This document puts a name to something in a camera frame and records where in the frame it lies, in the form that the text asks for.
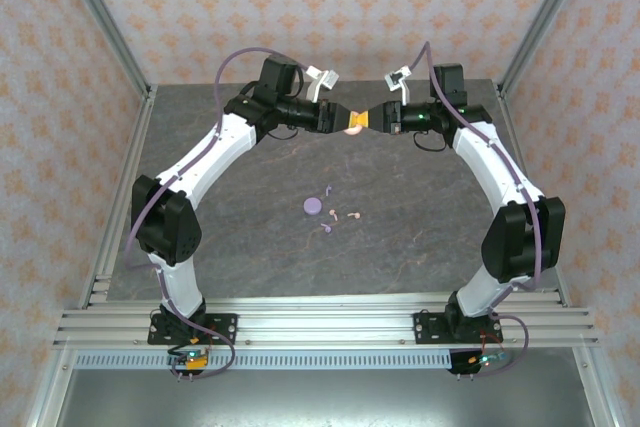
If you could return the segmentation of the aluminium frame bar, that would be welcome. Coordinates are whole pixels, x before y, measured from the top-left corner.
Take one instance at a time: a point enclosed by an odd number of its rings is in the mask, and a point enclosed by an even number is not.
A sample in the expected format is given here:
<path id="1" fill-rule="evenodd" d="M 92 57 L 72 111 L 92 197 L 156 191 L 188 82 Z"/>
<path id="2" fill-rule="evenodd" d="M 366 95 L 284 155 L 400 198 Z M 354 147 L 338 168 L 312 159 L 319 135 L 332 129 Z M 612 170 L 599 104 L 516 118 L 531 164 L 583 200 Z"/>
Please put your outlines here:
<path id="1" fill-rule="evenodd" d="M 56 427 L 77 358 L 76 349 L 54 350 L 41 378 L 26 427 Z"/>
<path id="2" fill-rule="evenodd" d="M 594 427 L 628 427 L 615 392 L 610 362 L 601 347 L 572 349 Z"/>

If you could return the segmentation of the wide aluminium base beam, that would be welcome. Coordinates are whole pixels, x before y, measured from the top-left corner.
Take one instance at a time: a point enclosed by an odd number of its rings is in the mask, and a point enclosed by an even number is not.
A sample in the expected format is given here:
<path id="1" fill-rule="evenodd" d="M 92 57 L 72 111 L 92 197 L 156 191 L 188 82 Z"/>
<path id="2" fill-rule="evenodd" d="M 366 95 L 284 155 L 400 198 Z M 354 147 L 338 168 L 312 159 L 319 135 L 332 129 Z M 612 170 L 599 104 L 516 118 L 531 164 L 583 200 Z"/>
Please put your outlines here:
<path id="1" fill-rule="evenodd" d="M 214 313 L 235 313 L 241 349 L 408 348 L 414 343 L 413 314 L 443 311 L 446 293 L 210 299 Z M 140 348 L 147 339 L 155 303 L 95 302 L 66 310 L 54 345 L 75 348 Z M 513 293 L 496 309 L 504 345 L 598 346 L 603 336 L 586 308 L 569 307 L 556 291 Z"/>

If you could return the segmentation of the aluminium side rail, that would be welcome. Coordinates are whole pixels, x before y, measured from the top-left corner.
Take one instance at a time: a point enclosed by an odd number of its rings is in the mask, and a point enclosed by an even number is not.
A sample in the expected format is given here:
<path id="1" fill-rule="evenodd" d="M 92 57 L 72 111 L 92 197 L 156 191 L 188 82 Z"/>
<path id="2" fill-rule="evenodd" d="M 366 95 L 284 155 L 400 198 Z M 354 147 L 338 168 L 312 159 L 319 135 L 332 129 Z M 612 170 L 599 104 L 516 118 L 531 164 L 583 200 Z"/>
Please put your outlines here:
<path id="1" fill-rule="evenodd" d="M 152 84 L 141 97 L 112 195 L 109 215 L 104 224 L 98 250 L 90 263 L 77 304 L 78 309 L 86 309 L 89 306 L 94 284 L 98 279 L 111 278 L 128 218 L 131 186 L 135 180 L 157 90 L 158 85 Z"/>
<path id="2" fill-rule="evenodd" d="M 493 82 L 493 84 L 494 84 L 494 90 L 496 93 L 497 102 L 500 106 L 500 110 L 505 122 L 505 126 L 508 131 L 509 139 L 510 139 L 512 150 L 513 150 L 513 156 L 516 159 L 516 162 L 519 168 L 521 169 L 521 171 L 524 174 L 528 174 L 522 149 L 520 147 L 518 137 L 516 134 L 515 124 L 513 122 L 513 119 L 509 110 L 507 96 L 501 89 L 501 85 L 499 83 Z M 548 269 L 541 274 L 541 280 L 538 283 L 539 290 L 543 291 L 551 287 L 554 287 L 555 290 L 557 291 L 560 297 L 560 302 L 562 306 L 570 307 L 571 297 L 570 297 L 570 294 L 568 293 L 568 288 L 567 288 L 565 279 L 563 277 L 563 272 L 561 270 L 560 264 L 557 264 L 554 268 Z"/>

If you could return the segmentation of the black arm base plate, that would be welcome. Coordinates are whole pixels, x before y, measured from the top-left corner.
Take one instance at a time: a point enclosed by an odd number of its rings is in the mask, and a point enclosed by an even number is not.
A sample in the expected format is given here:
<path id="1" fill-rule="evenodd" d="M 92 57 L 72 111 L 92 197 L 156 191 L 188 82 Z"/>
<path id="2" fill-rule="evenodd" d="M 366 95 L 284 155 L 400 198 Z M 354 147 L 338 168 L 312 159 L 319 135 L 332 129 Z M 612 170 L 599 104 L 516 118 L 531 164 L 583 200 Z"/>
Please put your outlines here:
<path id="1" fill-rule="evenodd" d="M 413 314 L 413 332 L 417 344 L 501 343 L 498 321 L 489 316 L 464 317 L 444 312 L 420 311 Z"/>
<path id="2" fill-rule="evenodd" d="M 205 313 L 203 316 L 192 319 L 193 322 L 216 332 L 215 336 L 185 324 L 170 313 L 155 312 L 150 320 L 147 336 L 149 345 L 222 345 L 220 334 L 231 343 L 235 343 L 238 316 L 229 313 Z"/>

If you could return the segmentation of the small green circuit board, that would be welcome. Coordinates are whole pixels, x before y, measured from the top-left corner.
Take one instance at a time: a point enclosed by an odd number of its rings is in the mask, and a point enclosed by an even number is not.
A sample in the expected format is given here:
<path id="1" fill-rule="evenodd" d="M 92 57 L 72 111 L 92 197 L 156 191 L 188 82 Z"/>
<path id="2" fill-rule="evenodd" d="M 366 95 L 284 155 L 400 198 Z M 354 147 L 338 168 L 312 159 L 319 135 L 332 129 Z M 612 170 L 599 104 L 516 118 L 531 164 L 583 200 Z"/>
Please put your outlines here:
<path id="1" fill-rule="evenodd" d="M 176 371 L 201 372 L 209 363 L 209 355 L 206 350 L 187 349 L 172 351 L 169 356 L 169 366 Z"/>
<path id="2" fill-rule="evenodd" d="M 475 365 L 488 366 L 492 362 L 505 360 L 506 357 L 507 357 L 507 354 L 505 352 L 497 352 L 493 354 L 478 354 L 478 355 L 472 355 L 468 359 L 467 363 L 472 366 L 475 366 Z"/>

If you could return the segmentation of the grey metal floor sheet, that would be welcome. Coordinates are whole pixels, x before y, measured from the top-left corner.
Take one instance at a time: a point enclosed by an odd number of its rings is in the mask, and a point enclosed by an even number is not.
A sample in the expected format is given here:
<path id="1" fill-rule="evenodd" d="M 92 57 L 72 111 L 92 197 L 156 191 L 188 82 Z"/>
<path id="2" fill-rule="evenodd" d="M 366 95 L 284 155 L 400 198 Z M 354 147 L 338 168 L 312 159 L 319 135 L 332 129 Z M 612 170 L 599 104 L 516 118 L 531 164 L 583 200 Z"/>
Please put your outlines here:
<path id="1" fill-rule="evenodd" d="M 456 380 L 437 370 L 77 371 L 57 427 L 594 427 L 570 366 Z"/>

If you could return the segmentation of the aluminium frame post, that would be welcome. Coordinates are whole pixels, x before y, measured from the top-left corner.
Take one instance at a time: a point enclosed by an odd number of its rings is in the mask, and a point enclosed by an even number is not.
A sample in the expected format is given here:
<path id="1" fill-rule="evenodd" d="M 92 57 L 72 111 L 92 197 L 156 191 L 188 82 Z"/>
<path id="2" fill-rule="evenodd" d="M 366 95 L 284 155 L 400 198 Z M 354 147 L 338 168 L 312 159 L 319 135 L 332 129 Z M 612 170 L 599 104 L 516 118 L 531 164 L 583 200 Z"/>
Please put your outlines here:
<path id="1" fill-rule="evenodd" d="M 147 96 L 151 90 L 151 84 L 143 74 L 141 67 L 136 61 L 121 30 L 117 26 L 105 0 L 83 1 L 89 8 L 102 33 L 105 35 L 107 42 L 113 49 L 135 90 L 141 95 Z"/>
<path id="2" fill-rule="evenodd" d="M 506 98 L 516 86 L 526 65 L 533 58 L 535 51 L 546 34 L 565 0 L 543 0 L 530 24 L 523 40 L 510 61 L 502 79 L 496 84 L 502 98 Z"/>

